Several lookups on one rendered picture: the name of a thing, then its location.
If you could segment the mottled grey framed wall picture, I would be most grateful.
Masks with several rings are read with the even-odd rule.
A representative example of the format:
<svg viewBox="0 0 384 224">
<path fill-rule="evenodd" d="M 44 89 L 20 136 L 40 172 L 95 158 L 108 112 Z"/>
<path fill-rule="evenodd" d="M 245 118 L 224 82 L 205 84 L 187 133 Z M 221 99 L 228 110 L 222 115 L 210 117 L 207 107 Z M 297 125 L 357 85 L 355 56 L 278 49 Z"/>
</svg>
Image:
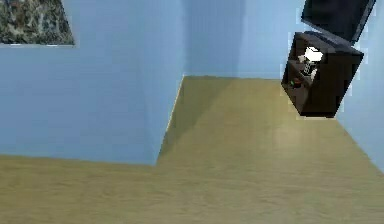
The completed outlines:
<svg viewBox="0 0 384 224">
<path fill-rule="evenodd" d="M 0 0 L 0 44 L 74 45 L 61 0 Z"/>
</svg>

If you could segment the white lamp-shaped object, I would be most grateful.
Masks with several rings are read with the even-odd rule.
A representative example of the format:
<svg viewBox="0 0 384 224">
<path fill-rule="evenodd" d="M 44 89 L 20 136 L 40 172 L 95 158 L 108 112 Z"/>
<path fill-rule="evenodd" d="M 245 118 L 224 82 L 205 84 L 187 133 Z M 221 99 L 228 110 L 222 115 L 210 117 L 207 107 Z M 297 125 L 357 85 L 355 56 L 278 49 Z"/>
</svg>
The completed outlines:
<svg viewBox="0 0 384 224">
<path fill-rule="evenodd" d="M 304 74 L 315 77 L 317 72 L 317 64 L 321 61 L 323 53 L 315 47 L 307 47 L 303 55 L 299 55 L 298 59 L 300 63 L 304 64 Z"/>
</svg>

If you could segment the black television set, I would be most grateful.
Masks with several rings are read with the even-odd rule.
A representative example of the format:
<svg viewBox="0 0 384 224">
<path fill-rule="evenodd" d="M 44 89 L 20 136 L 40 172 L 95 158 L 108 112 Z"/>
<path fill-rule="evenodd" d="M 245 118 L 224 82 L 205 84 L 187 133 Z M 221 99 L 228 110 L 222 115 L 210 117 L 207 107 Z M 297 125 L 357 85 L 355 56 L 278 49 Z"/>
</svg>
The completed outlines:
<svg viewBox="0 0 384 224">
<path fill-rule="evenodd" d="M 306 0 L 301 21 L 354 45 L 376 0 Z"/>
</svg>

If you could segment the dark brown shelf cabinet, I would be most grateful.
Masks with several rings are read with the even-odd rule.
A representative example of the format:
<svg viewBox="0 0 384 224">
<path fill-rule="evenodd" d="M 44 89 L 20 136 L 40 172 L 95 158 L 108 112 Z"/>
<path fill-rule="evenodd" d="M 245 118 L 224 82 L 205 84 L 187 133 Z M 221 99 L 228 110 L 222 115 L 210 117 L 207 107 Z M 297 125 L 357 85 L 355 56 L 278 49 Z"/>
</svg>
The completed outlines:
<svg viewBox="0 0 384 224">
<path fill-rule="evenodd" d="M 299 60 L 308 47 L 322 53 L 315 75 L 306 75 Z M 301 116 L 333 118 L 363 57 L 361 51 L 323 40 L 315 32 L 296 32 L 281 85 Z"/>
</svg>

